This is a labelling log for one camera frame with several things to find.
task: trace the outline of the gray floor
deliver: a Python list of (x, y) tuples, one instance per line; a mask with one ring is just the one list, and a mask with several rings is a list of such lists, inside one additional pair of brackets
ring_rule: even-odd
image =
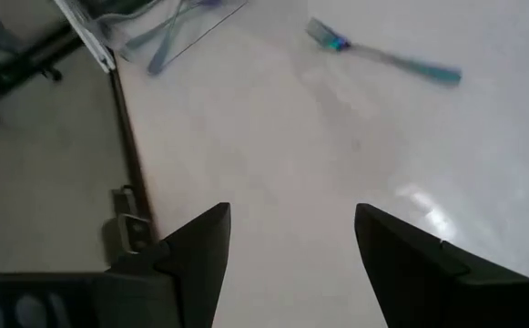
[[(6, 26), (37, 18), (4, 1), (16, 4), (0, 6)], [(56, 19), (53, 3), (24, 2)], [(127, 183), (111, 87), (85, 48), (56, 67), (61, 84), (36, 76), (0, 100), (0, 272), (106, 268), (109, 191)]]
[(64, 19), (54, 0), (0, 0), (0, 20), (23, 40), (42, 35), (46, 28)]

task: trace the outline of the black metal frame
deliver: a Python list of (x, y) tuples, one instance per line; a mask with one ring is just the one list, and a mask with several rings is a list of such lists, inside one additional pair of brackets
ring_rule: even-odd
[(60, 59), (74, 52), (83, 45), (68, 22), (61, 23), (51, 33), (37, 40), (18, 56), (0, 65), (0, 97), (18, 87), (36, 73), (47, 75), (51, 72), (54, 81), (61, 75), (53, 69)]
[(153, 213), (148, 200), (147, 187), (145, 185), (145, 179), (138, 159), (137, 144), (130, 125), (130, 117), (128, 115), (122, 84), (120, 83), (120, 75), (116, 70), (111, 70), (109, 78), (117, 109), (118, 129), (120, 131), (120, 138), (123, 146), (123, 155), (125, 157), (125, 162), (127, 163), (128, 180), (132, 185), (139, 213), (141, 216), (151, 221), (153, 238), (155, 241), (158, 241), (157, 227), (153, 220)]
[[(23, 54), (3, 65), (1, 69), (15, 71), (15, 78), (0, 85), (0, 97), (18, 87), (36, 73), (43, 72), (44, 67), (52, 67), (59, 60), (79, 49), (82, 40), (75, 34), (68, 22), (61, 24), (52, 33), (38, 40)], [(151, 234), (154, 241), (158, 241), (157, 229), (153, 221), (152, 211), (148, 201), (147, 188), (138, 160), (137, 146), (130, 126), (127, 106), (120, 83), (120, 76), (116, 70), (109, 74), (113, 98), (117, 110), (117, 123), (120, 133), (124, 160), (127, 164), (128, 180), (130, 181), (140, 216), (151, 221)]]

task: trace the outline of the blue handle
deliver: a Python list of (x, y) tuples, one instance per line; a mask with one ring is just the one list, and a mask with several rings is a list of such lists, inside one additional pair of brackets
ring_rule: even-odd
[(444, 84), (456, 85), (461, 82), (463, 72), (458, 68), (438, 67), (411, 59), (392, 57), (392, 62), (401, 68), (429, 77)]
[[(185, 9), (181, 10), (179, 15), (183, 15), (186, 12), (188, 12), (189, 10), (191, 10), (193, 8), (196, 8), (198, 6), (199, 5), (193, 5), (193, 6), (187, 7)], [(167, 20), (165, 20), (162, 23), (160, 23), (159, 25), (151, 28), (147, 32), (145, 32), (145, 33), (143, 33), (143, 34), (141, 34), (139, 36), (135, 36), (135, 37), (131, 38), (130, 40), (128, 40), (125, 43), (125, 48), (127, 48), (127, 49), (136, 49), (136, 48), (138, 48), (140, 46), (143, 46), (146, 42), (152, 40), (157, 35), (158, 32), (160, 32), (161, 30), (163, 30), (163, 28), (168, 26), (169, 23), (171, 23), (171, 21), (173, 20), (173, 18), (174, 17), (170, 17)]]
[(175, 14), (173, 15), (173, 18), (169, 20), (168, 30), (167, 32), (165, 32), (165, 35), (163, 36), (163, 40), (161, 41), (161, 44), (159, 45), (157, 52), (151, 58), (151, 62), (148, 63), (147, 72), (151, 76), (156, 76), (164, 68), (163, 63), (165, 62), (165, 57), (167, 57), (167, 53), (170, 48), (169, 43), (171, 42), (171, 32), (173, 31), (175, 22), (177, 22), (177, 18), (179, 14), (181, 13), (181, 7), (183, 6), (184, 2), (185, 0), (179, 0), (177, 8), (175, 9)]

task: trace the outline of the plastic container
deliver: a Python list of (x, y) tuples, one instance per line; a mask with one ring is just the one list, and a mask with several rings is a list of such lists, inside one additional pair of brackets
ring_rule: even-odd
[(139, 64), (151, 76), (160, 74), (174, 59), (247, 2), (126, 1), (120, 3), (119, 0), (113, 0), (111, 5), (103, 9), (82, 4), (82, 8), (85, 8), (82, 13), (83, 24), (104, 45), (115, 50), (117, 55)]

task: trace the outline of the blue fork handle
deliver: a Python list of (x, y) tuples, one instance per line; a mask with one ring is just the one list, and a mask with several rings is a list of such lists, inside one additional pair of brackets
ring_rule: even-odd
[(456, 85), (461, 82), (463, 72), (458, 68), (441, 67), (430, 63), (424, 63), (412, 59), (388, 56), (389, 60), (397, 67), (403, 68), (421, 76), (428, 77), (434, 81), (448, 85)]
[(432, 81), (438, 83), (457, 85), (463, 78), (463, 72), (459, 68), (442, 67), (431, 63), (408, 59), (361, 44), (352, 45), (351, 49), (353, 51), (356, 50), (359, 55), (370, 55), (377, 60), (395, 65), (401, 69), (419, 74), (423, 77), (428, 77)]

